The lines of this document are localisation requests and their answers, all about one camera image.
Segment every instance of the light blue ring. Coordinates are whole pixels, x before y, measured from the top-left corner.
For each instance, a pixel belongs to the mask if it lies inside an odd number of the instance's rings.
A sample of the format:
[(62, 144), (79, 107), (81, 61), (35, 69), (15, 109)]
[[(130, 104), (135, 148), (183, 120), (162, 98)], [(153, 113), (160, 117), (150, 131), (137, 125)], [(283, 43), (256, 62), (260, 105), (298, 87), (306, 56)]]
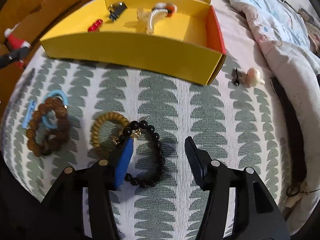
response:
[[(65, 105), (65, 107), (68, 105), (68, 97), (66, 96), (66, 94), (64, 92), (62, 92), (61, 90), (53, 90), (51, 91), (49, 94), (47, 94), (44, 99), (43, 99), (43, 103), (46, 101), (47, 98), (51, 98), (51, 97), (56, 97), (59, 96), (62, 98), (62, 102)], [(57, 129), (57, 125), (55, 124), (51, 124), (48, 121), (48, 117), (46, 114), (44, 114), (42, 116), (42, 122), (44, 123), (44, 125), (48, 128), (48, 129)]]

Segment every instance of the patterned bedsheet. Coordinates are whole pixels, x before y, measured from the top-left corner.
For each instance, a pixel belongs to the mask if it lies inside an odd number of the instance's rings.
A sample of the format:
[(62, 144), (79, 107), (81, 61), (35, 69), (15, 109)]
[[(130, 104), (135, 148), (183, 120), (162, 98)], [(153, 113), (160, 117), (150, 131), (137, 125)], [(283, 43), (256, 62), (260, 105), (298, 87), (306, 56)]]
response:
[[(190, 135), (199, 148), (228, 167), (253, 167), (281, 207), (283, 189), (290, 181), (290, 154), (282, 109), (268, 80), (272, 73), (246, 20), (227, 0), (212, 0), (212, 4), (228, 56), (209, 86), (113, 64), (49, 59), (40, 47), (2, 120), (4, 159), (23, 187), (41, 201), (66, 166), (81, 169), (92, 165), (98, 159), (89, 136), (94, 118), (116, 111), (129, 120), (149, 116), (167, 159), (165, 177), (156, 187), (142, 189), (124, 182), (119, 191), (110, 192), (124, 239), (195, 238), (208, 194), (196, 186), (184, 153), (184, 139)], [(245, 72), (258, 68), (265, 86), (235, 87), (231, 83), (235, 67)], [(70, 140), (60, 151), (37, 158), (27, 149), (21, 124), (29, 101), (40, 103), (54, 89), (63, 90), (69, 98)], [(44, 131), (40, 125), (38, 142)], [(109, 122), (101, 133), (105, 147), (112, 148), (110, 135), (117, 135), (117, 127)], [(136, 175), (154, 166), (149, 142), (141, 136), (128, 171)], [(235, 192), (230, 190), (226, 235), (231, 233), (234, 199)], [(90, 236), (86, 204), (84, 210), (85, 231)]]

